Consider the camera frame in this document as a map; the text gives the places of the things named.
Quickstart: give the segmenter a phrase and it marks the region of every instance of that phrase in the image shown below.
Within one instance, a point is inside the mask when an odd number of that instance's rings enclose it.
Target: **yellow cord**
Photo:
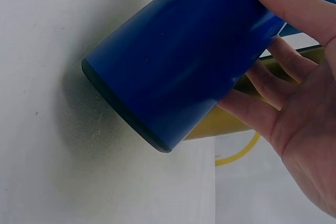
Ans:
[[[216,160],[215,161],[215,166],[227,165],[229,163],[232,163],[232,162],[237,161],[238,159],[244,157],[257,144],[259,138],[260,138],[260,134],[256,132],[256,134],[253,136],[252,140],[245,146],[244,149],[242,149],[240,152],[238,152],[237,154],[232,155],[230,157]]]

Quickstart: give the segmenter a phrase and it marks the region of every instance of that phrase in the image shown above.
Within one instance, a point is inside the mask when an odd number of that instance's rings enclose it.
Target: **blue plastic cup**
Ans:
[[[90,53],[82,69],[126,122],[169,153],[284,24],[257,0],[153,0]]]

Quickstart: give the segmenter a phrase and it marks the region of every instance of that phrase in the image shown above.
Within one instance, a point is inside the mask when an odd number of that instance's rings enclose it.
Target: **human hand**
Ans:
[[[336,5],[322,0],[259,0],[325,47],[317,65],[281,38],[269,47],[299,84],[278,79],[260,61],[247,72],[273,106],[231,91],[218,106],[260,132],[308,198],[336,217]]]

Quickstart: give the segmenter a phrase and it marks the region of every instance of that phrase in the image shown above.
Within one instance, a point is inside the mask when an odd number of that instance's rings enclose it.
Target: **palm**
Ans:
[[[302,191],[336,215],[336,83],[325,62],[288,98],[270,137]]]

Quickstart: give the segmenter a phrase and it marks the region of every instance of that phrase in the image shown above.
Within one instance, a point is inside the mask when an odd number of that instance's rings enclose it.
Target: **finger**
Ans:
[[[298,83],[301,83],[318,64],[300,55],[283,39],[276,37],[268,48],[283,70]]]
[[[270,139],[278,111],[257,98],[232,90],[218,106]]]
[[[321,45],[336,37],[336,5],[323,0],[259,0],[275,15]]]
[[[246,73],[259,94],[277,109],[281,109],[296,86],[273,75],[260,61]]]

